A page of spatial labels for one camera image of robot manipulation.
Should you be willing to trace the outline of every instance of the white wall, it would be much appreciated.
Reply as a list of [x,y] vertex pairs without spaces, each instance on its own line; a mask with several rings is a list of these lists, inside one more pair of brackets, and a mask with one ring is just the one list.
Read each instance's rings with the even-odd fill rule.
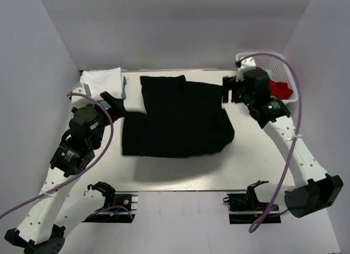
[[330,174],[345,183],[328,209],[342,253],[350,253],[349,2],[311,0],[283,51],[301,81],[305,142]]
[[[0,0],[0,212],[39,192],[68,122],[78,70],[40,0]],[[0,220],[4,239],[28,208]]]
[[232,68],[281,52],[309,0],[43,0],[79,69]]

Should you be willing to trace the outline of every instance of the white floor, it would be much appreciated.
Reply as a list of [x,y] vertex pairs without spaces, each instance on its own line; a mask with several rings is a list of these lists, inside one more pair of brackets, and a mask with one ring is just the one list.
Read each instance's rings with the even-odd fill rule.
[[[177,76],[184,74],[187,81],[222,84],[225,75],[234,71],[177,70],[163,72],[127,72],[125,107],[145,111],[139,77]],[[249,116],[243,104],[228,104],[226,111],[235,129],[232,144],[213,156],[189,159],[152,157],[123,157],[121,129],[123,120],[114,124],[115,135],[106,155],[95,168],[86,173],[74,189],[85,189],[87,184],[103,180],[119,191],[179,191],[179,190],[237,190],[262,180],[277,183],[284,167],[284,159],[274,143]],[[102,147],[109,137],[106,129]],[[289,174],[286,185],[293,185]]]
[[[140,75],[181,75],[188,81],[221,84],[234,72],[171,71],[128,72],[127,110],[144,110]],[[248,225],[230,225],[225,192],[170,192],[245,189],[259,179],[276,183],[284,160],[273,142],[250,118],[243,105],[226,108],[236,136],[222,153],[187,160],[122,157],[122,120],[105,157],[73,187],[63,210],[83,196],[88,184],[105,181],[119,191],[139,192],[132,224],[82,223],[66,239],[60,253],[132,254],[327,254],[339,252],[328,214],[319,211],[304,218],[282,216],[282,223],[261,225],[248,233]],[[104,134],[105,145],[109,135]],[[293,184],[291,175],[285,184]]]
[[[224,192],[140,192],[131,224],[82,223],[60,254],[327,254],[339,252],[325,210],[281,224],[230,225]],[[74,203],[77,195],[67,198]]]

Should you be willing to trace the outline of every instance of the black cloth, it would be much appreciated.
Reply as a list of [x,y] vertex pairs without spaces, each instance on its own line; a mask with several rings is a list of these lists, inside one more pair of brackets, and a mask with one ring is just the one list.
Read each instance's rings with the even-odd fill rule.
[[190,157],[220,152],[235,131],[221,108],[222,86],[187,82],[185,76],[142,76],[147,114],[127,112],[125,156]]

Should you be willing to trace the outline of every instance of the white basket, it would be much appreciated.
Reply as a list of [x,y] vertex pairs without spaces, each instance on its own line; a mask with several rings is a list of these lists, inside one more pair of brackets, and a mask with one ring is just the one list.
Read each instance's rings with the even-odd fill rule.
[[[254,53],[258,52],[239,53],[236,55],[236,61],[240,60],[242,57]],[[284,57],[278,53],[271,52],[271,54],[277,55],[284,59]],[[286,82],[288,83],[288,87],[293,90],[293,94],[288,99],[283,100],[284,104],[298,101],[298,92],[295,87],[294,79],[288,67],[284,63],[271,56],[254,56],[253,58],[256,66],[265,70],[269,74],[271,80],[275,82]]]

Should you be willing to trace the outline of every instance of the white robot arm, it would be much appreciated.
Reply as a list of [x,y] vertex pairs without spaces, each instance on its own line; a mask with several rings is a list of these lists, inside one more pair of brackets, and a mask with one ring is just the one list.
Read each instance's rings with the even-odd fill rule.
[[[282,186],[275,203],[286,206],[296,217],[331,206],[343,186],[342,180],[339,176],[330,176],[313,157],[301,136],[295,137],[289,110],[280,99],[271,98],[269,75],[261,69],[255,69],[255,62],[251,58],[242,65],[244,70],[238,71],[239,78],[223,78],[223,102],[229,101],[228,92],[232,91],[231,102],[243,102],[248,107],[252,118],[273,140],[285,160],[293,139],[297,138],[289,162],[295,186]],[[259,202],[270,202],[276,188],[277,185],[267,181],[249,185],[249,204],[254,206]]]
[[95,105],[72,110],[74,116],[69,122],[69,130],[62,136],[51,159],[41,189],[40,194],[44,196],[35,201],[22,223],[5,235],[5,240],[24,248],[26,254],[58,253],[65,237],[81,221],[95,210],[114,204],[115,189],[98,182],[81,200],[58,216],[73,185],[94,158],[94,150],[100,148],[105,126],[125,115],[122,99],[115,99],[107,92],[101,97],[110,105],[106,112],[109,119]]

